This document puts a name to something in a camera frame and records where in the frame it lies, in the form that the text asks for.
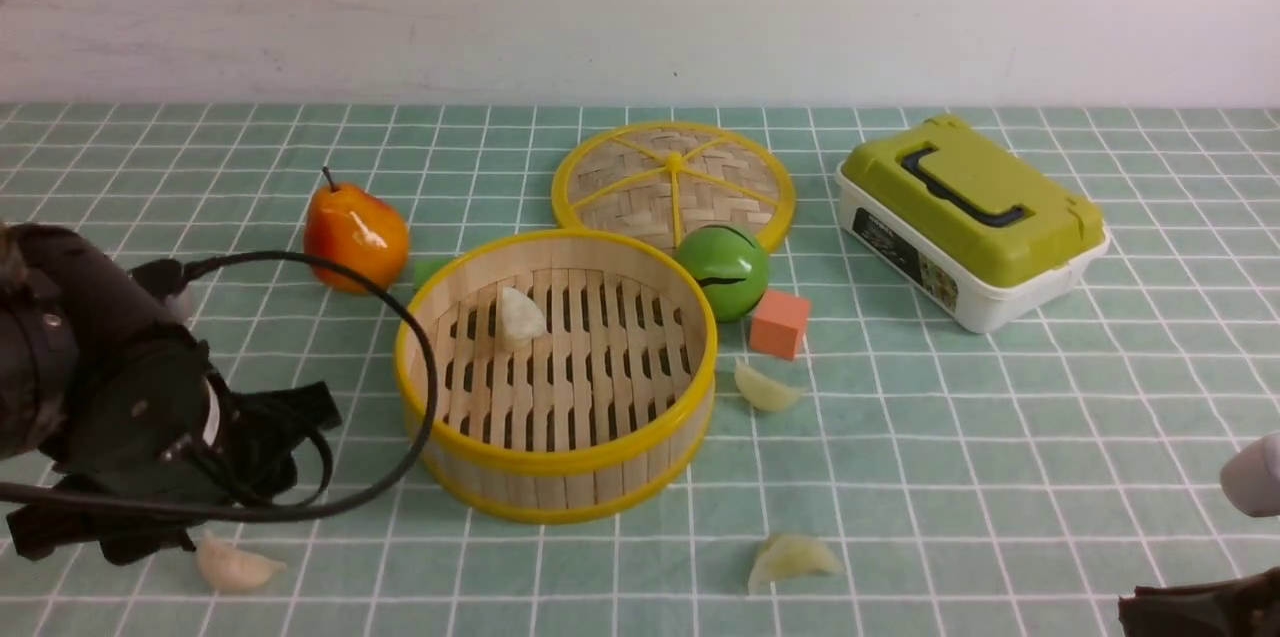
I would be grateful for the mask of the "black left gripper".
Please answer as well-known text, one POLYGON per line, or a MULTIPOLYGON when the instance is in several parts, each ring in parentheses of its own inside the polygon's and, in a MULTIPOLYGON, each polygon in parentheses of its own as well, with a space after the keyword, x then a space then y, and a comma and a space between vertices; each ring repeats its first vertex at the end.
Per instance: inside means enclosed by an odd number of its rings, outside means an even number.
POLYGON ((40 562, 95 544, 124 567, 166 550, 195 550, 212 521, 292 522, 314 517, 314 498, 284 504, 297 486, 294 450, 311 443, 332 478, 328 429, 340 423, 324 382, 259 394, 191 385, 172 397, 92 400, 90 412, 42 452, 59 481, 6 517, 14 550, 40 562))

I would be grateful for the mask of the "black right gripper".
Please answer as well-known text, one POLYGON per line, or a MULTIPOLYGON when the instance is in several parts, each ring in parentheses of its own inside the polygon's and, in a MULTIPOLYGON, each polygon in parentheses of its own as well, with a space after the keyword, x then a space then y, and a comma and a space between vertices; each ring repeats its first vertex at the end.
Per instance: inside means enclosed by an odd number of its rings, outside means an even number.
POLYGON ((1277 636, 1279 569, 1178 587, 1137 586, 1117 600, 1125 636, 1277 636))

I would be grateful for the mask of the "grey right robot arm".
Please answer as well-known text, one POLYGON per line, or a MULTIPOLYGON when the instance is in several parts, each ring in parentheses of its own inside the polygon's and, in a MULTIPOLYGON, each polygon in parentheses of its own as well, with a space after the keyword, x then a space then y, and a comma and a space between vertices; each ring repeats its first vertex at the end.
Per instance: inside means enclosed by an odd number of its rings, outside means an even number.
MULTIPOLYGON (((1271 434, 1233 455, 1219 473, 1228 501, 1242 514, 1279 514, 1279 441, 1271 434)), ((1202 585, 1134 588, 1117 600, 1125 636, 1277 636, 1279 568, 1202 585)))

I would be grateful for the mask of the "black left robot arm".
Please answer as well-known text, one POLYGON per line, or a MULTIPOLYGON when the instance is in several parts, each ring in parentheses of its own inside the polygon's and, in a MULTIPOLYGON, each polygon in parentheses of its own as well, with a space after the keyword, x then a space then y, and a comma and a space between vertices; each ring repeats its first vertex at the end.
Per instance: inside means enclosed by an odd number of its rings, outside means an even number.
POLYGON ((184 290, 174 258, 123 269, 67 226, 3 226, 3 458, 46 455, 63 499, 6 515, 20 556, 192 553, 205 517, 156 505, 270 508, 297 484, 297 446, 332 460, 340 411, 325 382, 234 391, 189 331, 184 290))

